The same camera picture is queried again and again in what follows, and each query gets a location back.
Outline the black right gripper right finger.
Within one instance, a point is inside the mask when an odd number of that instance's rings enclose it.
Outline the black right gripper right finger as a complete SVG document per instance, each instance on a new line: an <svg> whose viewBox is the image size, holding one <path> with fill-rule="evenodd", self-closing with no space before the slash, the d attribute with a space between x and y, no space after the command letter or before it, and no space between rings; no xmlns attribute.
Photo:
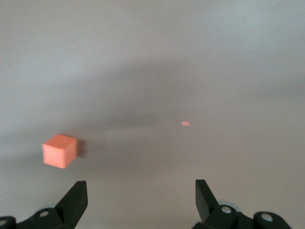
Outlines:
<svg viewBox="0 0 305 229"><path fill-rule="evenodd" d="M195 201L201 221L194 229L290 229L279 215L259 211L252 218L229 205L221 205L204 179L195 182Z"/></svg>

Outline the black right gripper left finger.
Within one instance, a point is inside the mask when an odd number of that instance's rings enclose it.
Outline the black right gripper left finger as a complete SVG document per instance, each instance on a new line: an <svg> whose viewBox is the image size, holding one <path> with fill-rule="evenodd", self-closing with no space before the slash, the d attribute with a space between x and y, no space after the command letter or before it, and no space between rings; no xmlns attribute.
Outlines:
<svg viewBox="0 0 305 229"><path fill-rule="evenodd" d="M53 208L43 208L17 223L13 216L0 218L2 229L74 229L88 206L86 181L77 181Z"/></svg>

